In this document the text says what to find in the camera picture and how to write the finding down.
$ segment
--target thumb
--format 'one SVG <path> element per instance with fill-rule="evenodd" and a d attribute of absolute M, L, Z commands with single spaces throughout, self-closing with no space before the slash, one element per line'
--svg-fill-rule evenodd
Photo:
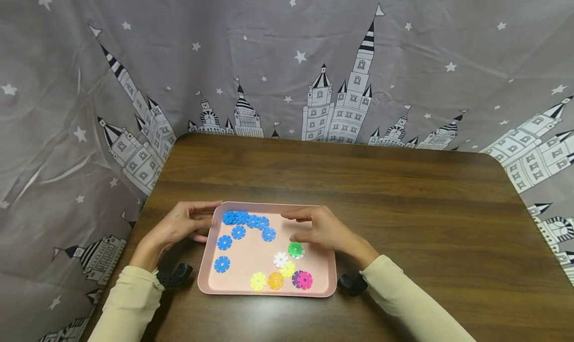
<path fill-rule="evenodd" d="M 289 240 L 293 241 L 293 242 L 316 243 L 314 235 L 313 235 L 313 231 L 311 231 L 311 230 L 294 233 Z"/>

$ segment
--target plastic tray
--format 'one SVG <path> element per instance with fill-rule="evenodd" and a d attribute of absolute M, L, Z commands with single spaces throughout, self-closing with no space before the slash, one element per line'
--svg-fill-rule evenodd
<path fill-rule="evenodd" d="M 209 230 L 197 276 L 199 289 L 206 294 L 224 295 L 329 297 L 335 293 L 337 271 L 334 252 L 317 245 L 303 243 L 305 255 L 297 260 L 292 258 L 287 251 L 291 243 L 289 240 L 291 235 L 310 229 L 311 223 L 290 221 L 281 217 L 281 213 L 302 207 L 306 206 L 250 202 L 222 203 L 215 209 L 215 226 Z M 275 240 L 266 242 L 262 239 L 262 232 L 259 229 L 243 225 L 246 229 L 245 236 L 241 240 L 233 239 L 228 250 L 220 250 L 219 237 L 231 236 L 231 231 L 235 227 L 223 224 L 222 217 L 227 211 L 246 211 L 248 214 L 267 217 L 270 227 L 277 233 Z M 269 283 L 266 283 L 260 291 L 252 289 L 251 278 L 254 274 L 262 273 L 268 281 L 271 273 L 279 273 L 280 269 L 274 263 L 274 257 L 278 252 L 287 254 L 288 259 L 294 263 L 296 271 L 307 271 L 312 275 L 313 283 L 309 289 L 297 288 L 292 278 L 287 277 L 284 277 L 283 286 L 278 290 L 271 289 Z M 227 256 L 230 259 L 230 266 L 224 273 L 218 273 L 214 266 L 216 259 L 220 256 Z"/>

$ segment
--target dark wood grain surface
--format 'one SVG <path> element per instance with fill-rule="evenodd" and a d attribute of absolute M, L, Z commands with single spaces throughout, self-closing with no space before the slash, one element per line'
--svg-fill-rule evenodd
<path fill-rule="evenodd" d="M 572 341 L 574 289 L 501 166 L 485 154 L 273 139 L 180 138 L 107 286 L 180 200 L 327 205 L 477 341 Z M 199 270 L 185 241 L 162 267 Z M 337 255 L 337 271 L 356 273 Z M 368 294 L 327 299 L 166 292 L 143 341 L 403 341 Z"/>

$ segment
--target fabric backdrop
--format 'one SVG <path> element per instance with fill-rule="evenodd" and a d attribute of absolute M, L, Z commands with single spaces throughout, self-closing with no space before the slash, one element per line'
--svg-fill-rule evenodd
<path fill-rule="evenodd" d="M 5 341 L 78 340 L 189 131 L 490 154 L 574 281 L 572 0 L 0 7 Z"/>

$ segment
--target yellow snowflake block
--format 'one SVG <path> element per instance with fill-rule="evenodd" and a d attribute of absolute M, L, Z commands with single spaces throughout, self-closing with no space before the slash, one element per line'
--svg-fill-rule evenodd
<path fill-rule="evenodd" d="M 262 290 L 266 284 L 267 284 L 267 277 L 265 277 L 265 275 L 260 272 L 254 274 L 251 278 L 250 285 L 252 286 L 252 289 L 255 291 Z"/>
<path fill-rule="evenodd" d="M 295 264 L 291 261 L 287 261 L 286 264 L 280 269 L 283 277 L 290 278 L 295 273 Z"/>

